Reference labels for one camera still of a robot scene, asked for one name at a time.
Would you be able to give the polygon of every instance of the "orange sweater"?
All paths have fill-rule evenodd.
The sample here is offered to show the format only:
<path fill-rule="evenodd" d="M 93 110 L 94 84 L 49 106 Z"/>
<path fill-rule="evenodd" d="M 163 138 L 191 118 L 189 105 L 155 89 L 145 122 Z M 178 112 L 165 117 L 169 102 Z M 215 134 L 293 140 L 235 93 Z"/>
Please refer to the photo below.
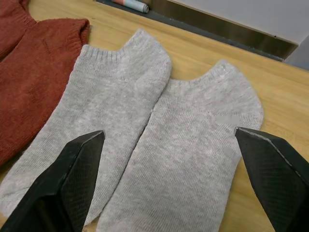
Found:
<path fill-rule="evenodd" d="M 46 123 L 61 99 L 88 33 L 86 19 L 41 21 L 29 28 L 0 62 L 0 165 L 31 142 Z"/>
<path fill-rule="evenodd" d="M 0 0 L 0 61 L 36 24 L 27 11 L 27 3 L 28 0 Z"/>

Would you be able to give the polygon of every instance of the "wooden table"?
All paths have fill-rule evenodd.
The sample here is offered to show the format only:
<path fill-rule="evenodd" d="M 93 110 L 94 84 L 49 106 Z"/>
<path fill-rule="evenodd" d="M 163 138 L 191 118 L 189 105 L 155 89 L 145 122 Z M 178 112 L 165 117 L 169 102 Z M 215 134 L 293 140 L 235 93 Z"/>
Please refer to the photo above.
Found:
<path fill-rule="evenodd" d="M 246 75 L 262 101 L 265 120 L 261 130 L 285 138 L 309 160 L 308 72 L 92 0 L 31 0 L 29 10 L 36 20 L 88 18 L 92 25 L 89 43 L 109 50 L 121 48 L 138 28 L 143 28 L 169 53 L 175 79 L 197 78 L 218 60 L 227 59 Z M 1 169 L 2 178 L 6 171 Z M 96 222 L 85 231 L 94 232 Z M 220 232 L 273 231 L 241 161 Z"/>

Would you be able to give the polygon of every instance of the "metal edge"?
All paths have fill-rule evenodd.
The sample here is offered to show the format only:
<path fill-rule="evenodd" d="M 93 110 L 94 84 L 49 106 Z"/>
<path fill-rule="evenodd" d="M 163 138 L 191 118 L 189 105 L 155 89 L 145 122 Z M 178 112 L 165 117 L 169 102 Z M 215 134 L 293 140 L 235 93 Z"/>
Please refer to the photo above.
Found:
<path fill-rule="evenodd" d="M 169 0 L 152 0 L 150 4 L 151 10 L 147 14 L 118 5 L 110 0 L 98 0 L 98 2 L 281 62 L 297 48 L 297 45 L 293 42 L 226 21 Z"/>

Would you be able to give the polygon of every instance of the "black plastic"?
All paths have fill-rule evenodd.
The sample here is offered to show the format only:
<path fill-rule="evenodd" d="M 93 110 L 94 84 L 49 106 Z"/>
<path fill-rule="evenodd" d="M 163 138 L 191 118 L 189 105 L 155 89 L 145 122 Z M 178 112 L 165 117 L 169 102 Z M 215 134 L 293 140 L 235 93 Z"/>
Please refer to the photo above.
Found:
<path fill-rule="evenodd" d="M 236 128 L 254 192 L 276 232 L 308 232 L 309 164 L 284 139 Z"/>
<path fill-rule="evenodd" d="M 67 143 L 31 185 L 0 232 L 81 232 L 92 201 L 104 132 Z"/>

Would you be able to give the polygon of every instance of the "marker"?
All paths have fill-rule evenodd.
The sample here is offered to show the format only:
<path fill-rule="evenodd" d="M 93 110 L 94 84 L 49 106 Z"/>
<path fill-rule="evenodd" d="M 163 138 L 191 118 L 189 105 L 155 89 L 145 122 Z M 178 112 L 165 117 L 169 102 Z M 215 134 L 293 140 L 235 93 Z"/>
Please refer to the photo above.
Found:
<path fill-rule="evenodd" d="M 149 11 L 149 7 L 145 3 L 136 0 L 112 0 L 112 2 L 115 2 L 119 5 L 123 5 L 125 7 L 131 8 L 133 10 L 142 13 L 148 13 Z"/>

